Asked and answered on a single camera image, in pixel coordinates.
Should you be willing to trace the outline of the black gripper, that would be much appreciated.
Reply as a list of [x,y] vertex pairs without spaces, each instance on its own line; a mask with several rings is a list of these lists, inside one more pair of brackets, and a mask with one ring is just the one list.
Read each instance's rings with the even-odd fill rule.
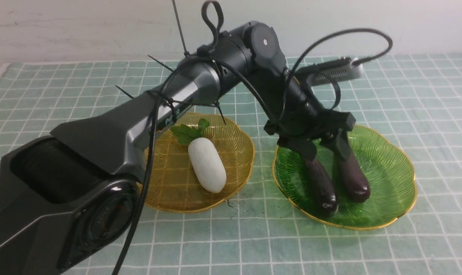
[[320,139],[321,146],[330,150],[341,161],[352,153],[346,131],[351,131],[355,118],[350,112],[324,107],[311,87],[320,77],[332,84],[338,105],[341,89],[337,80],[320,70],[292,76],[284,68],[281,72],[264,70],[264,111],[268,115],[265,132],[278,134],[278,146],[287,148],[313,161],[317,156],[315,144],[307,139]]

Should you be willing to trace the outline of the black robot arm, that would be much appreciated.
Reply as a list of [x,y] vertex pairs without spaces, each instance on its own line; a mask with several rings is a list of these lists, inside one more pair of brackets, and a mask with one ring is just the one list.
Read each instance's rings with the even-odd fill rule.
[[311,86],[359,78],[348,57],[287,68],[273,28],[250,21],[230,32],[207,21],[213,41],[180,62],[163,84],[104,114],[62,123],[0,160],[0,275],[60,275],[129,228],[120,269],[142,210],[144,151],[191,105],[212,105],[239,83],[261,104],[268,134],[312,158],[323,144],[345,159],[351,113],[326,110]]

